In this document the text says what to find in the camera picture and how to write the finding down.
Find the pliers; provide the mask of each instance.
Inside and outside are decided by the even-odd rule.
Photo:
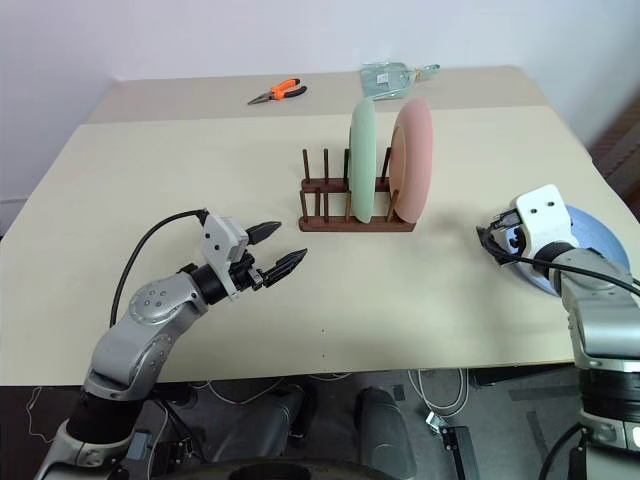
[[[283,98],[291,98],[297,97],[298,95],[302,95],[307,91],[307,87],[302,86],[300,88],[296,88],[295,90],[287,91],[291,87],[295,87],[300,83],[299,78],[290,78],[287,81],[282,82],[280,85],[276,85],[275,87],[271,87],[266,93],[263,93],[259,97],[251,100],[247,105],[253,105],[255,103],[264,103],[269,100],[282,100]]]

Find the gray floor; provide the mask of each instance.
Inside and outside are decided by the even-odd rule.
[[[423,375],[425,390],[433,401],[445,403],[455,397],[458,382],[455,370],[425,372]],[[272,381],[225,381],[215,382],[215,386],[230,398],[242,399]],[[405,371],[362,373],[336,382],[314,382],[318,389],[319,407],[309,441],[302,450],[288,448],[285,455],[354,461],[356,430],[352,412],[357,393],[372,385],[390,392],[394,386],[402,385],[405,400],[399,401],[398,405],[411,436],[418,478],[456,478],[450,454],[443,449],[441,439],[432,435],[424,423],[424,404],[411,388]],[[205,450],[208,456],[212,456],[244,408],[225,404],[205,389],[198,391],[198,401],[194,406],[178,409],[178,412],[188,424],[205,430]],[[548,449],[577,421],[579,408],[576,372],[567,368],[491,387],[472,387],[466,408],[450,423],[469,427],[480,478],[535,479]],[[162,419],[163,414],[158,407],[149,404],[141,424],[157,431]],[[566,478],[566,469],[567,453],[563,451],[549,478]]]

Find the pink plate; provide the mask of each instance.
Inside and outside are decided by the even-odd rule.
[[[433,129],[431,113],[423,98],[409,100],[396,118],[391,139],[389,185],[398,190],[396,214],[405,222],[416,223],[429,193]]]

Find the beige tabletop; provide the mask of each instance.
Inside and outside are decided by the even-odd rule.
[[[433,108],[434,167],[416,229],[321,234],[298,230],[300,152],[309,149],[319,176],[329,148],[340,175],[358,78],[304,75],[305,96],[244,105],[284,78],[114,88],[0,244],[1,384],[81,383],[138,239],[158,220],[200,207],[245,227],[282,221],[252,247],[259,266],[299,248],[309,253],[277,286],[213,306],[179,340],[161,380],[572,358],[559,299],[500,270],[475,225],[514,196],[554,183],[567,203],[616,232],[632,266],[640,262],[640,228],[530,80],[505,67],[444,70],[419,85],[414,95]],[[379,164],[402,103],[376,104]],[[332,199],[334,211],[340,201]],[[385,207],[380,200],[379,211]],[[142,284],[202,263],[200,228],[181,220],[148,242],[121,312]]]

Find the wooden peg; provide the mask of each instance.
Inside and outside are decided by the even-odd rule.
[[[324,183],[329,183],[329,149],[324,149]]]
[[[391,156],[391,147],[387,147],[387,152],[384,154],[384,163],[382,164],[382,175],[380,175],[380,180],[384,182],[384,179],[387,177],[387,167],[389,166],[389,157]]]
[[[347,192],[347,204],[344,209],[344,221],[349,223],[351,220],[351,192]]]
[[[304,218],[305,222],[308,222],[309,214],[307,213],[307,199],[302,190],[300,190],[300,203],[302,204],[302,218]]]
[[[304,162],[304,181],[309,183],[309,158],[306,148],[302,149],[302,161]]]
[[[316,217],[320,216],[320,189],[316,189]]]
[[[329,193],[324,192],[324,223],[329,223]]]
[[[396,203],[398,203],[398,190],[393,191],[393,195],[391,196],[391,203],[389,203],[389,211],[387,211],[387,222],[391,221],[391,217],[393,217],[393,209],[396,208]]]
[[[349,149],[344,149],[344,171],[342,173],[342,181],[347,184],[347,176],[349,175]]]

